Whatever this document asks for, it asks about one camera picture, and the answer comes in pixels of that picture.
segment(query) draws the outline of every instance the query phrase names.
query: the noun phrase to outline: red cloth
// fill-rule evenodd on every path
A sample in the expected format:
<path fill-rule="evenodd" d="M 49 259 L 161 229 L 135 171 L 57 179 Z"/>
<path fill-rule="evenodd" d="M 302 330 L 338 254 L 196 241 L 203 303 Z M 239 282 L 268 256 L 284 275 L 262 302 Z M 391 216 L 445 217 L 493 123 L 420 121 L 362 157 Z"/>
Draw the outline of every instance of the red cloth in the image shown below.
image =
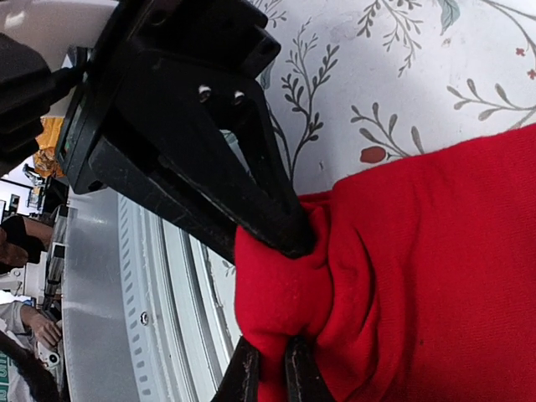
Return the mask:
<path fill-rule="evenodd" d="M 536 126 L 368 170 L 305 205 L 312 255 L 237 234 L 260 402 L 286 400 L 297 334 L 336 400 L 536 401 Z"/>

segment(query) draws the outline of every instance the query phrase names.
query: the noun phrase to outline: white sleeve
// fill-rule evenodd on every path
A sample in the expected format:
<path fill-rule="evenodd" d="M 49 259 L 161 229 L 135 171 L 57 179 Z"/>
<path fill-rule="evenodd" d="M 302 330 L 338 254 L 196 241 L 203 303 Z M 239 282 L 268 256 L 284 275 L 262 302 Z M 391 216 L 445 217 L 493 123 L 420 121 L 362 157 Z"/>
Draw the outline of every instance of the white sleeve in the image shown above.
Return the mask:
<path fill-rule="evenodd" d="M 0 319 L 6 323 L 6 330 L 15 334 L 26 333 L 26 328 L 23 325 L 23 320 L 20 317 L 20 309 L 23 303 L 14 301 L 8 304 L 0 304 Z"/>

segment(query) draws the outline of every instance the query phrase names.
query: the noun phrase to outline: floral wallpaper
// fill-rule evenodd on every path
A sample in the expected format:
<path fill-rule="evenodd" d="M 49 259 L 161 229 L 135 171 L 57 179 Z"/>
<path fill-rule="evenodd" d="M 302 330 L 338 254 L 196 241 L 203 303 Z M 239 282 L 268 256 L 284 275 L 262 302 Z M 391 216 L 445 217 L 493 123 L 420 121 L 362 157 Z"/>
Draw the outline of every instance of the floral wallpaper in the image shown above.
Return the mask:
<path fill-rule="evenodd" d="M 298 193 L 536 122 L 535 1 L 251 2 L 282 44 L 260 84 Z"/>

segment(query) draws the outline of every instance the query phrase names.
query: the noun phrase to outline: yellow object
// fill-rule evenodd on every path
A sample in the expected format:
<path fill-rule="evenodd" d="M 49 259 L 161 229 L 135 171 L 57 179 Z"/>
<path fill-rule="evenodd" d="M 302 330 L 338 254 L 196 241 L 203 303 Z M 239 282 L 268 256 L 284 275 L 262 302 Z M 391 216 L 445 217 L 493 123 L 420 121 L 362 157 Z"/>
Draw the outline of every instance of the yellow object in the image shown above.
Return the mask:
<path fill-rule="evenodd" d="M 64 119 L 59 117 L 41 119 L 44 131 L 36 138 L 39 150 L 33 155 L 35 172 L 43 178 L 62 178 L 64 173 L 56 160 L 55 149 Z"/>

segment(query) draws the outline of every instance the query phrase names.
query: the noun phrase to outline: gray surface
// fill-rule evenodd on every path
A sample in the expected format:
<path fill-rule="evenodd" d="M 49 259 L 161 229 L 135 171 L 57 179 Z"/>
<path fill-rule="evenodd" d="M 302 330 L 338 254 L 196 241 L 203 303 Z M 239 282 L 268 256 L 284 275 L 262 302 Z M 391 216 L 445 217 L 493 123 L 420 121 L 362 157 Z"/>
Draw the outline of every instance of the gray surface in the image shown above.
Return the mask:
<path fill-rule="evenodd" d="M 117 195 L 70 195 L 63 284 L 71 399 L 135 402 L 118 255 Z"/>

